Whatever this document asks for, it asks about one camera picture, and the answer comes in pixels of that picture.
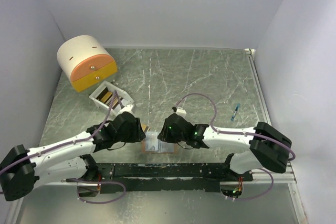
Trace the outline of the gold black-stripe credit card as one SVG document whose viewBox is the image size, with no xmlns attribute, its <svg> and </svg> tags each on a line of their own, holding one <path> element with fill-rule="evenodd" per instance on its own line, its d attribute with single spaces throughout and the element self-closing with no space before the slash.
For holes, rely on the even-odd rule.
<svg viewBox="0 0 336 224">
<path fill-rule="evenodd" d="M 144 133 L 146 133 L 150 130 L 150 127 L 148 125 L 141 124 L 141 129 Z"/>
</svg>

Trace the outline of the white crest credit card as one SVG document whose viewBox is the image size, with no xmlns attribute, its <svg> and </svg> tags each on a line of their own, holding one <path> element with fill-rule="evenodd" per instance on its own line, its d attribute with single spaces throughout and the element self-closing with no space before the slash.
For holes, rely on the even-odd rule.
<svg viewBox="0 0 336 224">
<path fill-rule="evenodd" d="M 144 150 L 146 152 L 158 152 L 159 151 L 158 132 L 147 132 L 146 133 Z"/>
</svg>

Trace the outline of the pink blue card holder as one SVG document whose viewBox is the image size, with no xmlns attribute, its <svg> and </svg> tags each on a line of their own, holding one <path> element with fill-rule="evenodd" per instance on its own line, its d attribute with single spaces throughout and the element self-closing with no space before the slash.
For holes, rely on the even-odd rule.
<svg viewBox="0 0 336 224">
<path fill-rule="evenodd" d="M 142 152 L 173 154 L 176 146 L 173 143 L 163 142 L 158 139 L 158 132 L 146 132 L 146 138 L 142 141 Z"/>
</svg>

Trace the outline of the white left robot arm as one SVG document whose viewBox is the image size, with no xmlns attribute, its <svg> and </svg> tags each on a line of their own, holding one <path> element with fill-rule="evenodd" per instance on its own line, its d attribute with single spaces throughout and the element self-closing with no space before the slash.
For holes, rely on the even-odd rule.
<svg viewBox="0 0 336 224">
<path fill-rule="evenodd" d="M 33 189 L 58 180 L 96 182 L 101 174 L 93 153 L 117 143 L 145 139 L 140 119 L 129 112 L 93 125 L 66 140 L 36 148 L 13 147 L 1 162 L 1 189 L 6 201 L 18 200 Z"/>
</svg>

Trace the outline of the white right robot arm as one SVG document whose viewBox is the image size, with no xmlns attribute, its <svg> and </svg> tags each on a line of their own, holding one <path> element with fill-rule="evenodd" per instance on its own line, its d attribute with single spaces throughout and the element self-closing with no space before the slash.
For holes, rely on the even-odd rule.
<svg viewBox="0 0 336 224">
<path fill-rule="evenodd" d="M 240 174 L 259 168 L 283 174 L 287 169 L 292 141 L 265 122 L 255 127 L 230 129 L 209 124 L 192 124 L 173 113 L 165 119 L 158 139 L 177 144 L 185 142 L 192 148 L 237 147 L 242 153 L 230 154 L 223 167 L 223 176 L 230 181 Z"/>
</svg>

